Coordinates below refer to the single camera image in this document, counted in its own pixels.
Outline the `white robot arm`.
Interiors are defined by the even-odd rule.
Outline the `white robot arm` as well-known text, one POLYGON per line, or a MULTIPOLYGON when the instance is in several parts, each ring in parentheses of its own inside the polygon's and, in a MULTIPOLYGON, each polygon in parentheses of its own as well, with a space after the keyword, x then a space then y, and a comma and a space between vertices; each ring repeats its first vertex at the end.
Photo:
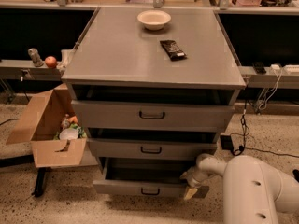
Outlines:
POLYGON ((223 180, 224 224, 278 224, 278 213, 299 209, 299 182, 273 166, 251 156, 225 162, 201 154, 196 164, 181 175, 187 181, 189 200, 203 181, 218 175, 223 180))

